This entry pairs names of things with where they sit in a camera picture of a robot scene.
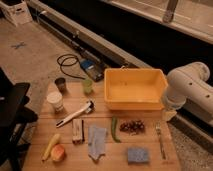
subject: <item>peach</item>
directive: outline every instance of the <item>peach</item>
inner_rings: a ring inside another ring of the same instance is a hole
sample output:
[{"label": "peach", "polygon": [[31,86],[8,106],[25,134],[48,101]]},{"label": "peach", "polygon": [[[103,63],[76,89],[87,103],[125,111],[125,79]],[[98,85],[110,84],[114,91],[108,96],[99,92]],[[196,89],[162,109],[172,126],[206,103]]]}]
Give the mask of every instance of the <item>peach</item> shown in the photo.
[{"label": "peach", "polygon": [[61,144],[55,145],[51,150],[51,158],[54,162],[60,162],[65,157],[65,149]]}]

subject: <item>wooden table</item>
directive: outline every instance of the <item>wooden table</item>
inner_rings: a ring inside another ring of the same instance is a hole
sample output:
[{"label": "wooden table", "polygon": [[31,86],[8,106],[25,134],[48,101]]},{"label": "wooden table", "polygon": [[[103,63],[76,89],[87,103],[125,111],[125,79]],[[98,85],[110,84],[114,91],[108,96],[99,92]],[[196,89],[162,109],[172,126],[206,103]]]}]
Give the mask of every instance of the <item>wooden table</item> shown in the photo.
[{"label": "wooden table", "polygon": [[[64,97],[65,110],[54,114],[50,104],[45,100],[39,115],[36,130],[34,132],[31,146],[27,153],[24,171],[126,171],[126,170],[181,170],[177,154],[172,143],[166,122],[161,121],[162,138],[166,152],[166,160],[163,160],[160,152],[160,144],[155,131],[155,124],[160,120],[161,111],[110,111],[106,108],[103,99],[103,83],[93,84],[93,93],[86,96],[82,92],[80,83],[68,83],[68,93]],[[47,92],[57,90],[54,84],[50,84]],[[95,110],[89,115],[82,115],[84,120],[85,143],[74,145],[72,143],[71,122],[61,128],[55,124],[67,114],[80,109],[85,102],[91,99],[95,104]],[[117,137],[122,143],[115,143],[111,137],[111,117],[118,117]],[[141,119],[145,124],[145,132],[139,135],[129,135],[119,131],[119,125],[125,121]],[[106,155],[102,156],[98,163],[94,163],[88,156],[88,126],[95,124],[108,129],[106,140]],[[60,133],[60,143],[65,147],[66,158],[60,163],[53,163],[51,159],[41,161],[42,154],[49,139],[53,134]],[[149,150],[150,162],[148,164],[128,164],[127,148],[144,147]]]}]

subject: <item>white cloth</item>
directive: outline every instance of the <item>white cloth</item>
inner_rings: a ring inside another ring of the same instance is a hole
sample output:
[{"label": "white cloth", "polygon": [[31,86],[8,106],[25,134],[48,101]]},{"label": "white cloth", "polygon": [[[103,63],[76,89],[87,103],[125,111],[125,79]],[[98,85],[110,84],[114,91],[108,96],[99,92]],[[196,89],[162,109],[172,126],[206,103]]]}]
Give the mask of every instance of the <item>white cloth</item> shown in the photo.
[{"label": "white cloth", "polygon": [[105,154],[107,129],[91,125],[89,126],[88,134],[89,156],[94,160],[98,160],[100,155]]}]

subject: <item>metal cup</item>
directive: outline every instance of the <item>metal cup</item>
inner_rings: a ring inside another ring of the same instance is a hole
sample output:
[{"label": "metal cup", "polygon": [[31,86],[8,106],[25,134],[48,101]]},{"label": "metal cup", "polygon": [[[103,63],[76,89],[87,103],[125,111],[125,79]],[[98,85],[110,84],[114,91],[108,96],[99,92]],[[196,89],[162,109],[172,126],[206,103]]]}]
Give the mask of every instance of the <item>metal cup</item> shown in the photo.
[{"label": "metal cup", "polygon": [[63,77],[59,77],[55,80],[55,84],[58,88],[58,90],[61,92],[61,93],[64,93],[67,91],[67,88],[66,88],[66,80],[65,78]]}]

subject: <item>green cup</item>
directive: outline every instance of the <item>green cup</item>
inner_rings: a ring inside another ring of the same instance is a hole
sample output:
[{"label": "green cup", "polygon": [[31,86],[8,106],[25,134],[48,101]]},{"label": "green cup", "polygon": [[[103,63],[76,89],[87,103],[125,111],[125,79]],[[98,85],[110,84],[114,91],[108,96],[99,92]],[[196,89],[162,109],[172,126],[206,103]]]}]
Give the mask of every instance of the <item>green cup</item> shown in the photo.
[{"label": "green cup", "polygon": [[92,92],[92,80],[85,79],[82,81],[83,92],[85,94],[90,94]]}]

